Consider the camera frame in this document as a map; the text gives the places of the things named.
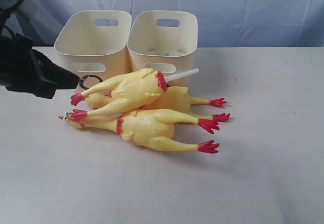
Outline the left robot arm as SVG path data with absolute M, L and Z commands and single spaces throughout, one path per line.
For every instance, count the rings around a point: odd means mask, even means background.
M 56 65 L 32 47 L 33 41 L 5 26 L 13 8 L 1 7 L 1 86 L 8 91 L 52 99 L 57 90 L 75 89 L 79 76 Z

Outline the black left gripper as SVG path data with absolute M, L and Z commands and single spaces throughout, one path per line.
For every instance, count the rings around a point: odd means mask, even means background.
M 54 64 L 47 56 L 32 49 L 33 41 L 13 33 L 1 36 L 1 86 L 8 91 L 33 94 L 52 99 L 57 89 L 75 89 L 79 76 Z M 37 81 L 33 59 L 34 52 L 40 70 L 49 81 Z

